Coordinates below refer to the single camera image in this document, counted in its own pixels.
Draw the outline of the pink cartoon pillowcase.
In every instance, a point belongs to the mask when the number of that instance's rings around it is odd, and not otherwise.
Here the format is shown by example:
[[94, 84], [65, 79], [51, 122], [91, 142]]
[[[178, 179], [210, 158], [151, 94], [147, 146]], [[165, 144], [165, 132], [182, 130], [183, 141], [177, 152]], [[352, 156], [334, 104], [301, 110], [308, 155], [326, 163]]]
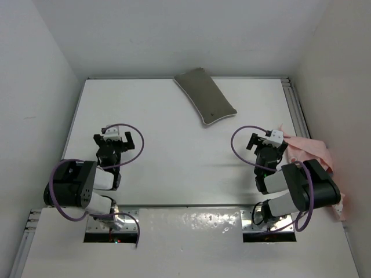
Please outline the pink cartoon pillowcase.
[[288, 137], [286, 139], [288, 143], [288, 162], [295, 162], [297, 160], [304, 162], [306, 160], [315, 159], [329, 176], [333, 175], [333, 159], [323, 141], [289, 135], [284, 132], [283, 125], [280, 125], [278, 130], [282, 131], [285, 137]]

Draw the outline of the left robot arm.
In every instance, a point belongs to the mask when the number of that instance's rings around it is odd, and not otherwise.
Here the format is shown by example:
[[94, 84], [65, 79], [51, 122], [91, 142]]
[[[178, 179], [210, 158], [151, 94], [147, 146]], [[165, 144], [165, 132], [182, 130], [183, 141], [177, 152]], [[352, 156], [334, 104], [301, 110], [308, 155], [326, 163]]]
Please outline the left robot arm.
[[61, 207], [82, 209], [102, 225], [120, 231], [128, 216], [119, 214], [117, 202], [96, 193], [98, 191], [116, 191], [121, 182], [121, 154], [135, 149], [131, 132], [124, 132], [122, 139], [118, 127], [111, 127], [93, 139], [98, 146], [96, 161], [84, 162], [69, 160], [62, 163], [53, 172], [53, 184], [47, 185], [43, 199], [47, 206], [56, 201]]

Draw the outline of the grey pillow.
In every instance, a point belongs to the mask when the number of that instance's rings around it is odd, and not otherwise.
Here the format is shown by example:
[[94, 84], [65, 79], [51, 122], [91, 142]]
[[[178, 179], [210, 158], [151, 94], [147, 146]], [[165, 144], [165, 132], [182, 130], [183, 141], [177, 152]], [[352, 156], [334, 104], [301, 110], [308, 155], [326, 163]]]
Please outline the grey pillow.
[[203, 124], [212, 125], [237, 114], [237, 110], [204, 68], [196, 68], [176, 75], [174, 81], [193, 103]]

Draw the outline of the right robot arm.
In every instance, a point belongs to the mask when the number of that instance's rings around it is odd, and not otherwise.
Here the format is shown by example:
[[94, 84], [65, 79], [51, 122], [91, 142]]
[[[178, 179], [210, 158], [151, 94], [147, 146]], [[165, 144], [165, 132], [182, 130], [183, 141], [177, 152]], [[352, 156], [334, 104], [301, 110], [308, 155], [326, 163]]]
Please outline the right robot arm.
[[256, 146], [254, 174], [257, 189], [264, 195], [286, 193], [256, 204], [260, 206], [260, 211], [255, 216], [256, 209], [253, 209], [252, 222], [255, 225], [266, 224], [295, 212], [305, 213], [310, 209], [332, 206], [341, 201], [338, 186], [316, 159], [303, 163], [292, 162], [277, 170], [288, 143], [283, 140], [280, 131], [268, 131], [266, 135], [263, 138], [253, 133], [246, 147], [251, 150]]

